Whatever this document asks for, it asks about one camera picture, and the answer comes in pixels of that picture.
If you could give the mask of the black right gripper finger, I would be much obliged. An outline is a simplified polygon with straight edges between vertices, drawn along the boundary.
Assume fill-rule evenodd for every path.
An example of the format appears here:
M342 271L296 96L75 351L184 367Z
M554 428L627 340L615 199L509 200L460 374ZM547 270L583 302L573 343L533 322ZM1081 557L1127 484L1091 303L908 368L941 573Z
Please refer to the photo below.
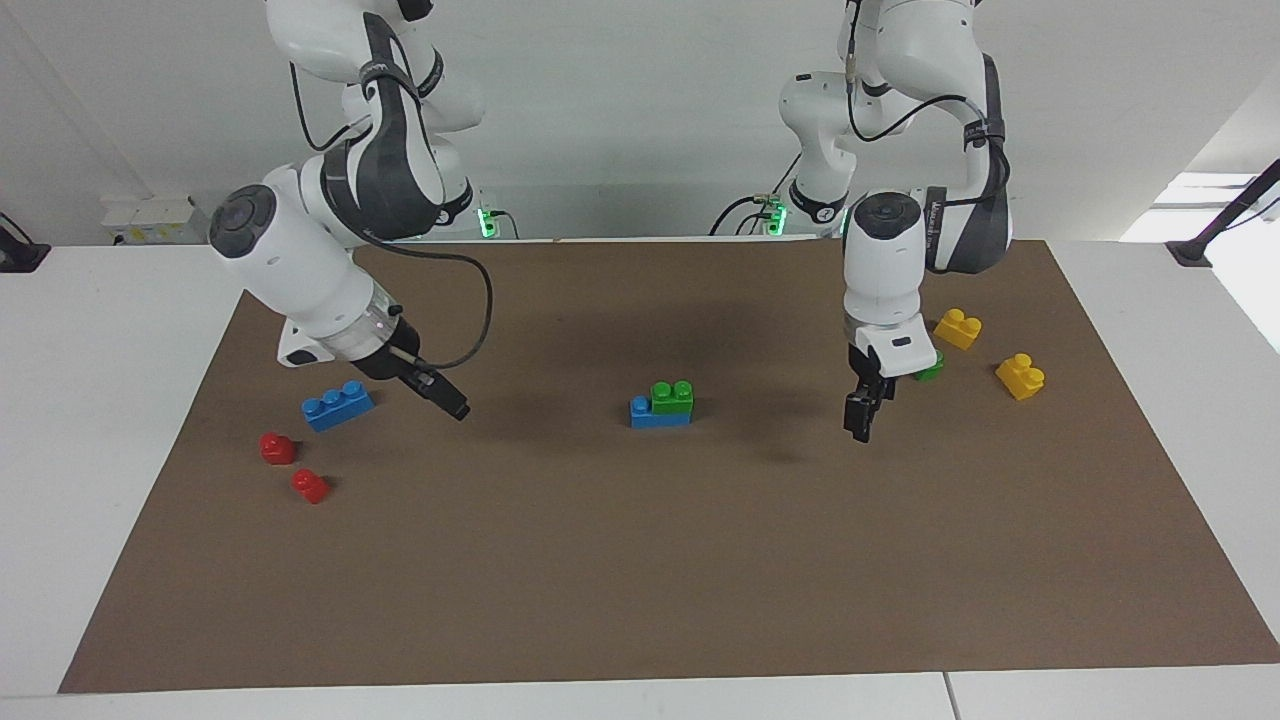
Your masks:
M404 379L404 384L453 419L465 419L465 393L448 379Z
M434 369L415 372L415 392L445 414L468 414L468 398Z

